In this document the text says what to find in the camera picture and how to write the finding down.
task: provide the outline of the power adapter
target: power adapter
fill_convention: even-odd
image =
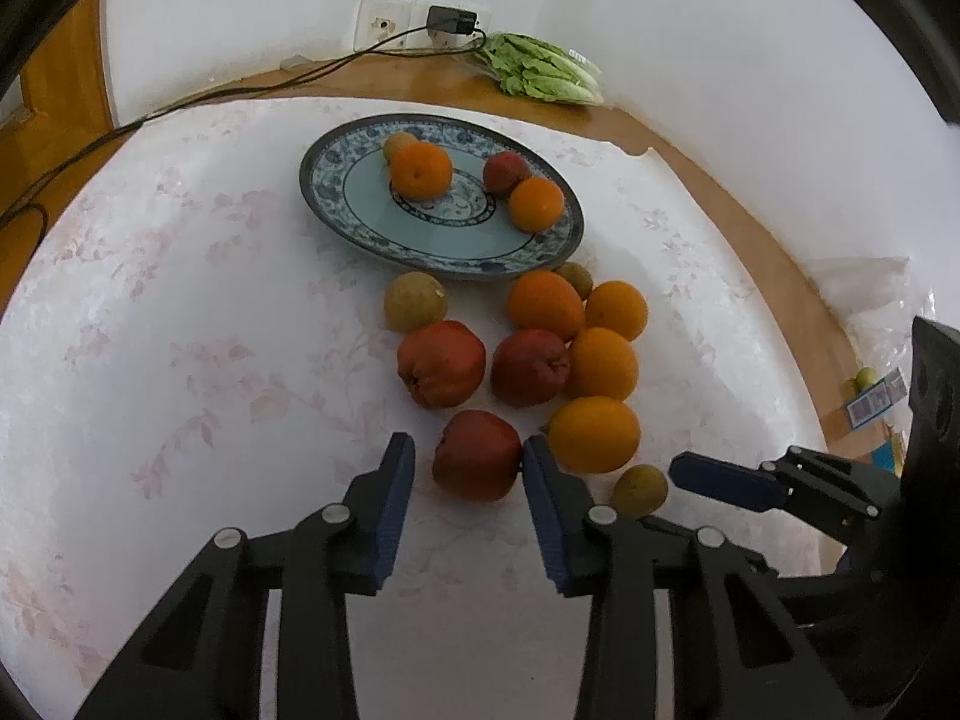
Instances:
[[[436,30],[450,35],[472,35],[476,27],[477,15],[470,10],[431,5],[426,14],[427,31]]]

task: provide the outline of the silver bolt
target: silver bolt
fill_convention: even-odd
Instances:
[[[592,506],[587,517],[594,525],[613,525],[616,522],[616,509],[610,506]]]
[[[223,528],[213,536],[213,543],[220,549],[233,549],[241,541],[243,541],[243,533],[240,533],[237,528]]]
[[[723,542],[726,540],[727,537],[723,535],[723,531],[718,531],[717,528],[712,528],[709,525],[697,531],[697,541],[704,547],[709,547],[710,549],[722,547]]]
[[[323,522],[329,522],[331,525],[339,525],[341,522],[346,522],[350,519],[350,509],[342,503],[331,503],[329,506],[323,507],[323,512],[320,512],[320,516],[323,517]]]

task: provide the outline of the blue and white plate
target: blue and white plate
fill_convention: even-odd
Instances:
[[[400,130],[449,153],[453,185],[438,199],[411,203],[392,189],[381,146]],[[507,203],[484,192],[484,162],[499,151],[515,151],[534,175],[563,190],[563,216],[549,230],[521,232],[510,221]],[[330,130],[304,156],[301,191],[330,229],[362,250],[453,278],[515,278],[555,268],[584,234],[577,197],[544,159],[491,129],[443,116],[387,114]]]

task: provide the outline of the power cord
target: power cord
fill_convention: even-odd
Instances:
[[[143,127],[143,125],[147,124],[148,122],[161,119],[164,116],[176,113],[176,111],[184,110],[184,108],[210,103],[210,101],[213,100],[222,100],[222,98],[235,97],[236,95],[254,95],[255,97],[260,97],[261,95],[265,95],[270,92],[280,92],[284,89],[295,89],[296,87],[304,86],[305,84],[312,83],[313,81],[323,79],[325,76],[336,73],[336,71],[342,70],[344,67],[362,56],[382,55],[417,59],[431,56],[464,55],[465,53],[477,52],[477,50],[483,49],[483,46],[487,43],[487,33],[481,28],[474,28],[472,34],[479,33],[480,41],[477,43],[477,41],[474,40],[469,45],[462,47],[462,49],[443,50],[442,52],[391,52],[390,50],[382,50],[382,47],[387,45],[387,43],[392,43],[401,37],[406,37],[407,35],[412,35],[416,32],[421,32],[426,29],[440,28],[440,31],[446,31],[446,29],[443,28],[443,25],[455,25],[456,22],[457,19],[451,18],[449,20],[444,20],[439,25],[438,23],[431,23],[430,25],[418,26],[414,29],[407,29],[403,32],[392,35],[386,40],[381,40],[379,43],[373,44],[368,49],[363,49],[360,50],[360,52],[350,53],[349,55],[329,60],[322,66],[314,68],[310,71],[306,71],[306,73],[300,74],[299,76],[294,76],[292,79],[287,79],[285,81],[280,81],[280,83],[266,86],[237,86],[230,89],[217,89],[213,92],[201,94],[198,97],[186,100],[183,103],[170,105],[167,108],[161,108],[154,113],[145,114],[129,124],[124,124],[123,127],[112,129],[110,132],[101,135],[95,141],[88,143],[72,157],[65,159],[64,162],[51,167],[50,170],[47,170],[47,172],[38,177],[34,183],[28,186],[27,189],[23,191],[23,193],[18,196],[15,201],[13,201],[13,204],[11,204],[10,208],[0,214],[0,233],[2,233],[13,221],[20,218],[21,215],[25,215],[29,212],[40,214],[40,234],[37,235],[37,242],[34,245],[34,252],[32,252],[37,253],[37,249],[40,248],[40,244],[43,242],[43,239],[46,237],[47,232],[50,229],[50,215],[47,213],[46,208],[44,208],[40,203],[35,202],[37,196],[43,190],[45,190],[56,177],[61,175],[69,167],[76,165],[78,162],[80,162],[80,160],[90,156],[90,154],[94,153],[99,148],[102,148],[107,143],[111,143],[117,138],[122,138],[124,135],[130,134],[131,132],[137,132],[138,129]]]

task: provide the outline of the lettuce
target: lettuce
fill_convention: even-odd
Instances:
[[[575,52],[527,35],[495,32],[473,58],[508,95],[528,95],[549,103],[602,105],[600,69]]]

